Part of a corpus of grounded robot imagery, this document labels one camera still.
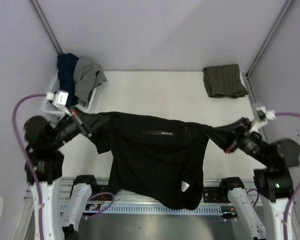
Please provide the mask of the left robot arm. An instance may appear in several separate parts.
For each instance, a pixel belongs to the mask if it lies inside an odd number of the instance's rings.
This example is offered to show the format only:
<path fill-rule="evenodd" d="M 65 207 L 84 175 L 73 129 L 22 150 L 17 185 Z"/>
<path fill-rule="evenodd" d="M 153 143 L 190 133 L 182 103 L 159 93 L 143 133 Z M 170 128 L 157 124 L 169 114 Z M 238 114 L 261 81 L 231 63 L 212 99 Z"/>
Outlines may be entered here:
<path fill-rule="evenodd" d="M 64 155 L 60 148 L 78 135 L 90 139 L 110 120 L 109 116 L 69 110 L 56 125 L 43 116 L 34 116 L 24 124 L 26 178 L 34 203 L 36 240 L 77 240 L 79 224 L 88 200 L 98 196 L 99 186 L 93 175 L 79 175 L 72 184 L 69 203 L 60 213 Z"/>

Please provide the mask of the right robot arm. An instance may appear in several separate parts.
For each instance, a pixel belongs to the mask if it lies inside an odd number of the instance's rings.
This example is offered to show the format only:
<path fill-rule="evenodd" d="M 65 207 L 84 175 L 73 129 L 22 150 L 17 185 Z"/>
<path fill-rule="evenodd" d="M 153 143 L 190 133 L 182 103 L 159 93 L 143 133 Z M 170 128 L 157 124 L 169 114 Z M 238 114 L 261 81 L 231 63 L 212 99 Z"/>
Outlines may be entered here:
<path fill-rule="evenodd" d="M 300 183 L 294 186 L 289 169 L 300 164 L 300 146 L 290 138 L 272 143 L 263 141 L 258 130 L 270 120 L 275 120 L 275 117 L 263 113 L 252 120 L 243 117 L 232 124 L 204 131 L 226 154 L 241 150 L 265 165 L 265 168 L 253 171 L 257 200 L 262 202 L 265 223 L 248 203 L 248 190 L 239 177 L 226 177 L 217 187 L 204 187 L 203 200 L 206 203 L 231 203 L 234 213 L 223 214 L 224 220 L 239 216 L 250 240 L 291 240 L 292 207 Z"/>

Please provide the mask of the black shorts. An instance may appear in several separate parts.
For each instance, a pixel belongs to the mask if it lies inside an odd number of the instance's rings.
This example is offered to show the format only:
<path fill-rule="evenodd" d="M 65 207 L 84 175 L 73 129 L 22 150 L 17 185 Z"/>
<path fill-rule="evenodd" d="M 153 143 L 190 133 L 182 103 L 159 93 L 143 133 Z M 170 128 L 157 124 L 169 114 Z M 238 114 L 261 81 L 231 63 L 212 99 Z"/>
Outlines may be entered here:
<path fill-rule="evenodd" d="M 209 125 L 149 115 L 103 112 L 109 121 L 90 138 L 99 154 L 111 152 L 108 191 L 151 197 L 173 209 L 196 209 L 203 194 Z"/>

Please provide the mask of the olive green shorts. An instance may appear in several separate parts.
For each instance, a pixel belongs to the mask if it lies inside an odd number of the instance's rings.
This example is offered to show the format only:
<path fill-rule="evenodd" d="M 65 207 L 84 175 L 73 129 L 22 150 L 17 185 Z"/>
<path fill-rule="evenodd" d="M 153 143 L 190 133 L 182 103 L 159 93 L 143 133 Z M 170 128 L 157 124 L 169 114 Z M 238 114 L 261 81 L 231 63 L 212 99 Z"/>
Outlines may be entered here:
<path fill-rule="evenodd" d="M 202 69 L 203 83 L 210 98 L 242 98 L 248 90 L 242 84 L 240 67 L 237 63 L 207 66 Z"/>

